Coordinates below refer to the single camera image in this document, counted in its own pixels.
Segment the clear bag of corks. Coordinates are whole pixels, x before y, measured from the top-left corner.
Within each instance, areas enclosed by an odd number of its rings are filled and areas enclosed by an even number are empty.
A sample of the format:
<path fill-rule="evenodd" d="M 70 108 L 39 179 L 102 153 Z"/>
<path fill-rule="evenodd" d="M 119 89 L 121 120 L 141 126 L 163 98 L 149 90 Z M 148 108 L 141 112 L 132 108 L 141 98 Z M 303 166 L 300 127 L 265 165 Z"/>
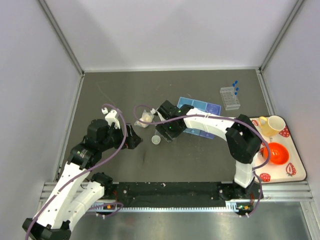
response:
<path fill-rule="evenodd" d="M 137 120 L 134 125 L 140 128 L 147 128 L 149 123 L 153 122 L 153 115 L 150 111 L 144 110 L 139 120 Z"/>

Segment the light blue drawer box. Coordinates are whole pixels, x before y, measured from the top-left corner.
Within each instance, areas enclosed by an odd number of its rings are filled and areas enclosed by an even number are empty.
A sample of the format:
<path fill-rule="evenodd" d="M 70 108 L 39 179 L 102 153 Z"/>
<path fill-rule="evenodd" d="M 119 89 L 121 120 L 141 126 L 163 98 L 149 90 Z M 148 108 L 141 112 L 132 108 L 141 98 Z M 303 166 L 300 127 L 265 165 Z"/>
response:
<path fill-rule="evenodd" d="M 177 107 L 181 108 L 183 105 L 193 105 L 194 100 L 186 97 L 180 97 L 177 103 Z"/>

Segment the clear test tube rack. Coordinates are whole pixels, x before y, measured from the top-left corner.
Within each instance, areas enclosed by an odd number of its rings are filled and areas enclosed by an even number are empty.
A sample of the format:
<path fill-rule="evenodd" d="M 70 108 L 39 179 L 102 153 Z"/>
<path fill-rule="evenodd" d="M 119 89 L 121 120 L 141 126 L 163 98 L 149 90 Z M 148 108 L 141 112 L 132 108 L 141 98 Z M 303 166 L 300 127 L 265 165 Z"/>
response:
<path fill-rule="evenodd" d="M 241 104 L 238 96 L 234 96 L 235 92 L 238 93 L 235 86 L 222 87 L 219 92 L 226 111 L 238 110 L 240 108 Z"/>

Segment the purple drawer box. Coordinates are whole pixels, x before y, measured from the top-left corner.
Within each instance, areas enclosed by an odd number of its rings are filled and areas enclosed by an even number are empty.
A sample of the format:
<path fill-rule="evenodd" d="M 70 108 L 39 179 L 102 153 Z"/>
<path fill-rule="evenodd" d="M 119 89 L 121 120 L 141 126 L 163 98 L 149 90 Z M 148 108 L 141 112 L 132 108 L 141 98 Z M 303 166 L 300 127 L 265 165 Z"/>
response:
<path fill-rule="evenodd" d="M 219 116 L 221 114 L 221 108 L 222 107 L 220 105 L 207 103 L 205 112 Z M 214 134 L 205 132 L 203 130 L 200 131 L 200 136 L 211 140 L 216 137 Z"/>

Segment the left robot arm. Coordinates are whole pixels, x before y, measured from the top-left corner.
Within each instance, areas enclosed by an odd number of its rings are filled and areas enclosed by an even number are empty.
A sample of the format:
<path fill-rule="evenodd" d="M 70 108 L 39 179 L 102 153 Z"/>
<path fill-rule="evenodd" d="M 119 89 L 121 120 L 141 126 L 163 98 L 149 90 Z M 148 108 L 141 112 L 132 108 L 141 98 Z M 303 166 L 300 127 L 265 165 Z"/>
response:
<path fill-rule="evenodd" d="M 123 133 L 116 120 L 92 120 L 82 142 L 70 152 L 59 181 L 48 200 L 33 218 L 26 218 L 22 228 L 27 240 L 68 240 L 79 220 L 100 198 L 109 198 L 113 180 L 104 173 L 95 173 L 87 187 L 78 188 L 102 158 L 102 153 L 115 148 L 135 149 L 143 140 L 131 124 Z"/>

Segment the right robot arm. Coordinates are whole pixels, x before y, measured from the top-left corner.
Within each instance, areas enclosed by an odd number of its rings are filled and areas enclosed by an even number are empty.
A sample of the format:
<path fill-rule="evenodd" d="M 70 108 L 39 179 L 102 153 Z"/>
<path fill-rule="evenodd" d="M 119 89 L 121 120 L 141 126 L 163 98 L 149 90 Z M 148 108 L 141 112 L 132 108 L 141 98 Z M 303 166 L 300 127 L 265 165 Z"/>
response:
<path fill-rule="evenodd" d="M 169 143 L 186 129 L 200 130 L 226 141 L 235 159 L 233 192 L 239 198 L 251 193 L 255 178 L 253 168 L 262 140 L 248 116 L 223 117 L 188 104 L 177 107 L 168 100 L 156 112 L 161 123 L 155 128 Z"/>

